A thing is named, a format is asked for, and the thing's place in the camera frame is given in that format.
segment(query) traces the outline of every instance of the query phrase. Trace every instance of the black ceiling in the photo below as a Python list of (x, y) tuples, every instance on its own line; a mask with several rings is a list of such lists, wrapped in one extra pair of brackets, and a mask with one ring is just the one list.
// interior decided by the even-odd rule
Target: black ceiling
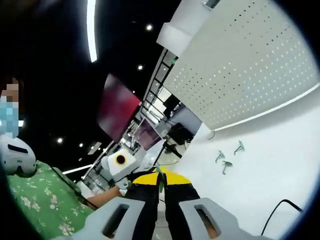
[[(88, 49), (86, 0), (49, 1), (53, 4), (44, 12), (31, 8), (6, 26), (2, 76), (23, 81), (25, 126), (19, 137), (39, 160), (62, 170), (92, 163), (98, 153), (78, 159), (92, 143), (110, 141), (96, 122), (107, 75), (114, 74), (143, 98), (163, 50), (156, 43), (158, 34), (180, 1), (96, 0), (94, 63)], [(152, 31), (146, 31), (147, 24), (153, 25)], [(57, 137), (63, 138), (61, 145)]]

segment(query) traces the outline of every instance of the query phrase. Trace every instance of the green floral shirt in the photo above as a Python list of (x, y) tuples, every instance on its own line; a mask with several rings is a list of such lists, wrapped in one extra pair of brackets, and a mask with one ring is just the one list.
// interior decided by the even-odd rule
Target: green floral shirt
[[(93, 210), (82, 204), (71, 189), (50, 166), (37, 161), (36, 174), (29, 178), (8, 176), (16, 203), (44, 239), (71, 236), (82, 229)], [(77, 192), (79, 187), (55, 170)]]

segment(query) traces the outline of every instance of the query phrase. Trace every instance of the face mask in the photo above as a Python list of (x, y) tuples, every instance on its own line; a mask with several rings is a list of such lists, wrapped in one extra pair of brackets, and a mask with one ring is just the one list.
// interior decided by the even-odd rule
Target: face mask
[(19, 102), (7, 102), (6, 96), (0, 98), (0, 134), (15, 138), (19, 133)]

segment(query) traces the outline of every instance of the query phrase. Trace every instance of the white perforated panel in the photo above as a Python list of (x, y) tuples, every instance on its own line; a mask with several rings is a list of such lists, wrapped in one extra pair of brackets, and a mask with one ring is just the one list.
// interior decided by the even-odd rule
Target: white perforated panel
[(292, 102), (318, 81), (308, 44), (278, 5), (221, 0), (164, 86), (217, 130)]

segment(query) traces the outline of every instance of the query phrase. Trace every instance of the screen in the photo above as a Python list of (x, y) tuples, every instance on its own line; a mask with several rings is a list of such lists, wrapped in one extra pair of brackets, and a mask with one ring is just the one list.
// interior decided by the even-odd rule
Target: screen
[(146, 118), (141, 121), (134, 133), (134, 136), (146, 151), (162, 139), (159, 133)]
[(112, 74), (106, 78), (97, 122), (118, 143), (126, 131), (140, 100)]

